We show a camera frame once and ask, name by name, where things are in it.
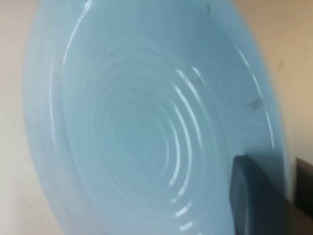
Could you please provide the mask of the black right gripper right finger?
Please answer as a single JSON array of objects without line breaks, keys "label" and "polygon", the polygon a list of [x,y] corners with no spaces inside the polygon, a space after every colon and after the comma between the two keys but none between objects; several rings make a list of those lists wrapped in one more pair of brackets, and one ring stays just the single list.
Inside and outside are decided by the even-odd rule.
[{"label": "black right gripper right finger", "polygon": [[296,160],[294,235],[313,234],[313,166]]}]

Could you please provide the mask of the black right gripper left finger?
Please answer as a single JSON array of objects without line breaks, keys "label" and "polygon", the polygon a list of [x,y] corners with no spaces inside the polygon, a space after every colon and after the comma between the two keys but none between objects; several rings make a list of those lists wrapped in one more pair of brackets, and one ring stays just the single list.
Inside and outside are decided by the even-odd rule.
[{"label": "black right gripper left finger", "polygon": [[233,161],[229,199],[237,235],[286,235],[289,202],[249,156]]}]

